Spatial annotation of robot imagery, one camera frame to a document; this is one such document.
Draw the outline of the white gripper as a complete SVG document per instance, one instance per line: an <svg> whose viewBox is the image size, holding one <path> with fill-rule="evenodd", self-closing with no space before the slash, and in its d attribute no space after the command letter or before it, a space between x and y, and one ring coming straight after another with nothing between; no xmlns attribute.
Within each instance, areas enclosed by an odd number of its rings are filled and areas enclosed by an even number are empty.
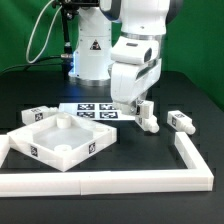
<svg viewBox="0 0 224 224"><path fill-rule="evenodd" d="M137 101L145 100L148 89L160 78L162 60L143 65L115 62L111 71L113 107L126 115L135 115Z"/></svg>

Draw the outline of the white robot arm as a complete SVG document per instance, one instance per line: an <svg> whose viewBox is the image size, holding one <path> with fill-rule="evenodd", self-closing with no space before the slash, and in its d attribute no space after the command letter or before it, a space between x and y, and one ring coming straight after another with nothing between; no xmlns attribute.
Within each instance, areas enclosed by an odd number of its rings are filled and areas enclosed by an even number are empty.
<svg viewBox="0 0 224 224"><path fill-rule="evenodd" d="M111 83L114 106L144 117L141 104L161 73L166 25L183 0L96 0L79 9L78 46L70 76L82 82Z"/></svg>

